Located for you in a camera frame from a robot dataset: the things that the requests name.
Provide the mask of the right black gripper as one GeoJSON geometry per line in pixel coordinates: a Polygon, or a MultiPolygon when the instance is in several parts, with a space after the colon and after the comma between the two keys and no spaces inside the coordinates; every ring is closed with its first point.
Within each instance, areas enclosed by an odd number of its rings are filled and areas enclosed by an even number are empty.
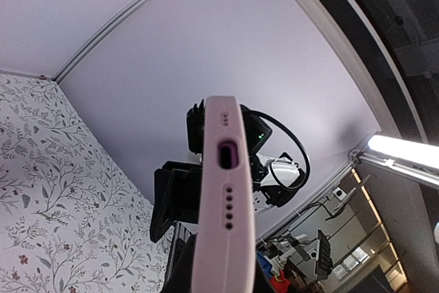
{"type": "MultiPolygon", "coordinates": [[[[297,136],[277,119],[242,105],[253,191],[265,196],[270,207],[281,208],[305,185],[305,169],[287,153],[264,156],[261,148],[272,136],[270,124],[294,142],[305,156],[297,136]]],[[[154,172],[154,208],[150,222],[150,239],[158,242],[174,222],[197,224],[200,210],[202,166],[167,161],[154,172]]]]}

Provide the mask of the phone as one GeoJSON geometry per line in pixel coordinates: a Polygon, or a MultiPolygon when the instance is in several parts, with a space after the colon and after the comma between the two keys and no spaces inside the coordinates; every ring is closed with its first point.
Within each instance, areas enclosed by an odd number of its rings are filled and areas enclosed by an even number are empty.
{"type": "Polygon", "coordinates": [[[202,184],[192,292],[251,292],[257,264],[252,178],[239,102],[205,103],[202,184]]]}

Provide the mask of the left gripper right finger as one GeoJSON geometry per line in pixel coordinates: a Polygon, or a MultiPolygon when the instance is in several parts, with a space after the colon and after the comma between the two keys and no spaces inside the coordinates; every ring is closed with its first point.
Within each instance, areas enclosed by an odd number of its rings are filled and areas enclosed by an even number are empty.
{"type": "Polygon", "coordinates": [[[274,293],[274,289],[267,280],[259,263],[257,263],[255,267],[254,293],[274,293]]]}

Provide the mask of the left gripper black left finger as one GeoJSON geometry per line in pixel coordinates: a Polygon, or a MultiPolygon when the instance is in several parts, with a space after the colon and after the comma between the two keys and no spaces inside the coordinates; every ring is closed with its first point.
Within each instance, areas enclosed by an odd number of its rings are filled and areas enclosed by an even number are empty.
{"type": "Polygon", "coordinates": [[[163,293],[189,293],[196,235],[191,235],[186,242],[177,240],[174,262],[169,280],[163,286],[163,293]]]}

